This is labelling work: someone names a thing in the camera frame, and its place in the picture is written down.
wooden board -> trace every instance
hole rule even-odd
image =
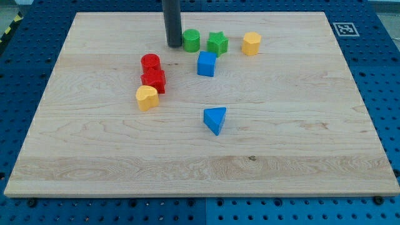
[[[321,12],[183,13],[224,31],[215,77],[166,46],[160,13],[77,13],[7,184],[9,197],[397,195],[399,186]],[[240,51],[262,35],[257,56]],[[166,94],[138,110],[140,58]],[[203,109],[226,106],[215,136]]]

black cylinder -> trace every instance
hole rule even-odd
[[[162,0],[165,31],[169,47],[182,46],[181,6],[179,0]]]

blue triangular prism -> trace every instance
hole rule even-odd
[[[225,122],[226,107],[204,110],[204,123],[215,134],[219,135]]]

blue perforated panel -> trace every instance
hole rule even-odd
[[[161,11],[160,0],[36,0],[0,57],[0,189],[3,192],[41,94],[78,11]],[[183,11],[324,11],[353,23],[338,43],[386,154],[400,169],[400,53],[362,0],[182,0]],[[400,224],[400,197],[384,199],[8,199],[0,224]]]

toy block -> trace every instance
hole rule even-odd
[[[156,54],[146,54],[140,60],[143,73],[147,73],[150,68],[161,70],[160,58]]]
[[[140,76],[143,85],[152,86],[157,89],[158,94],[165,94],[165,72],[150,68],[147,73]]]
[[[219,135],[225,123],[226,107],[204,110],[204,123],[215,134]]]
[[[217,54],[213,52],[201,51],[197,59],[197,74],[213,77],[216,59]]]
[[[147,111],[159,104],[157,89],[152,86],[142,85],[136,91],[136,101],[140,111]]]
[[[188,53],[195,53],[200,49],[200,32],[187,29],[183,32],[183,49]]]
[[[228,39],[225,37],[224,33],[221,32],[210,32],[207,41],[207,51],[216,53],[217,58],[228,51]]]
[[[247,56],[254,56],[258,53],[261,43],[261,35],[256,32],[244,34],[242,52]]]

